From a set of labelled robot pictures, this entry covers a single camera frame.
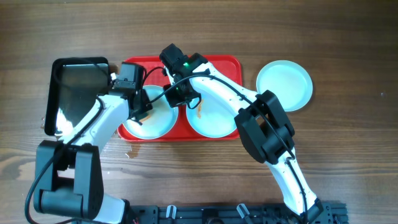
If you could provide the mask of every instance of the black cable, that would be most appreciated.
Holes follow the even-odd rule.
[[[146,73],[146,74],[144,75],[144,79],[142,80],[142,86],[144,86],[145,80],[147,80],[148,76],[149,76],[154,70],[157,70],[157,69],[164,69],[164,67],[155,67],[155,68],[151,69],[148,73]]]
[[[141,87],[143,87],[145,79],[146,79],[145,77],[148,76],[148,72],[147,72],[147,69],[145,67],[143,67],[142,65],[138,65],[138,66],[141,66],[144,69],[144,78],[142,79],[142,85],[141,85]]]
[[[301,184],[301,182],[299,181],[299,177],[296,174],[296,171],[294,171],[292,164],[290,163],[290,160],[294,160],[291,157],[286,158],[286,164],[289,166],[290,170],[292,171],[294,178],[296,179],[297,183],[298,183],[298,187],[300,187],[301,190],[301,194],[303,195],[303,202],[304,202],[304,224],[307,224],[308,222],[308,207],[307,207],[307,198],[305,196],[305,191],[304,188]]]
[[[58,77],[56,76],[56,71],[63,64],[62,62],[65,62],[67,60],[72,60],[72,59],[74,59],[74,60],[77,59],[77,60],[81,60],[81,61],[84,61],[84,62],[89,62],[90,64],[93,64],[96,68],[100,69],[101,71],[102,71],[102,69],[97,64],[95,64],[95,63],[93,63],[93,62],[91,62],[91,61],[89,61],[89,60],[87,60],[85,58],[66,58],[66,59],[62,60],[59,63],[59,66],[57,66],[56,69],[54,69],[54,72],[52,74],[52,76],[54,77],[54,79],[57,82],[57,84],[60,85],[60,86],[65,87],[65,88],[68,88],[71,91],[80,91],[80,92],[82,92],[81,90],[78,90],[76,88],[72,88],[71,86],[68,86],[68,85],[62,83],[58,79]],[[40,179],[44,175],[45,171],[47,171],[47,169],[51,166],[51,164],[53,162],[58,162],[58,160],[61,158],[64,150],[67,149],[78,138],[80,138],[81,135],[94,123],[94,121],[101,115],[101,112],[104,110],[103,101],[98,96],[96,96],[96,100],[99,101],[99,110],[98,110],[98,112],[87,122],[87,124],[79,132],[77,132],[77,134],[70,141],[68,141],[60,150],[58,150],[58,152],[56,152],[54,154],[54,156],[52,156],[49,159],[49,161],[43,166],[43,168],[37,174],[37,177],[35,178],[35,180],[33,181],[32,185],[30,186],[30,189],[28,191],[28,194],[27,194],[26,200],[25,200],[25,217],[26,217],[26,220],[29,223],[31,223],[31,224],[39,224],[39,223],[35,222],[32,219],[32,217],[30,215],[29,207],[30,207],[30,200],[32,199],[34,190],[35,190],[37,184],[39,183]],[[65,221],[62,221],[62,222],[58,222],[56,224],[65,224],[65,223],[70,223],[70,222],[73,222],[73,221],[76,221],[76,220],[78,220],[78,219],[77,218],[71,218],[71,219],[68,219],[68,220],[65,220]]]

